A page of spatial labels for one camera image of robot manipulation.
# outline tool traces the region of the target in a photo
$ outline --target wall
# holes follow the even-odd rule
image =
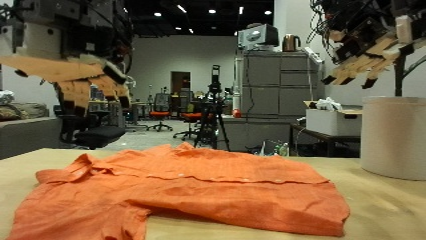
[[[135,38],[134,56],[129,75],[135,79],[130,89],[133,98],[146,101],[149,85],[151,94],[162,87],[170,89],[171,71],[190,72],[190,89],[207,92],[211,83],[211,67],[219,65],[222,89],[234,81],[235,37],[170,36]]]

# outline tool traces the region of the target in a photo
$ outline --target white box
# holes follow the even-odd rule
[[[360,136],[362,111],[306,109],[306,129],[330,136]]]

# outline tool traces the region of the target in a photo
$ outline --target office chair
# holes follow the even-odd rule
[[[192,110],[187,109],[187,106],[190,105],[190,102],[192,100],[192,96],[194,96],[194,93],[192,91],[179,91],[178,92],[178,112],[176,112],[176,117],[178,118],[183,118],[180,116],[182,113],[188,113],[188,112],[192,112]]]
[[[187,104],[186,112],[180,113],[180,117],[183,118],[183,122],[187,123],[187,130],[183,132],[178,132],[173,135],[173,138],[176,138],[178,135],[182,136],[182,141],[184,141],[186,137],[190,138],[191,135],[198,134],[198,128],[192,128],[191,124],[200,121],[200,102],[191,102]]]
[[[58,139],[62,143],[86,147],[90,150],[105,147],[117,141],[125,134],[125,130],[115,126],[102,126],[102,117],[107,111],[89,112],[83,117],[74,114],[74,107],[67,106],[63,101],[63,94],[55,86],[57,99],[59,105],[53,107],[55,116],[62,120]]]
[[[149,129],[153,128],[157,130],[157,132],[159,132],[162,128],[166,128],[167,130],[173,131],[173,128],[162,123],[163,119],[170,115],[170,94],[157,93],[154,98],[153,111],[149,112],[149,116],[158,119],[159,123],[149,126],[146,130],[149,131]]]

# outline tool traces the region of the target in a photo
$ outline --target door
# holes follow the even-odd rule
[[[171,72],[171,89],[170,89],[170,94],[171,94],[171,116],[176,116],[178,113],[178,92],[182,89],[190,90],[190,72]]]

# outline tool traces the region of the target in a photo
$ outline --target workbench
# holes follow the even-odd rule
[[[113,151],[105,150],[39,149],[0,160],[0,239],[6,238],[13,212],[37,185],[34,173],[42,169],[63,168],[85,152],[98,158],[114,154]],[[331,180],[344,197],[350,216],[344,223],[342,239],[424,239],[424,181],[407,181],[375,175],[359,167],[359,159],[355,158],[288,157],[288,159],[310,164],[318,173]],[[162,214],[149,217],[146,240],[150,239],[338,238],[250,229],[196,217]]]

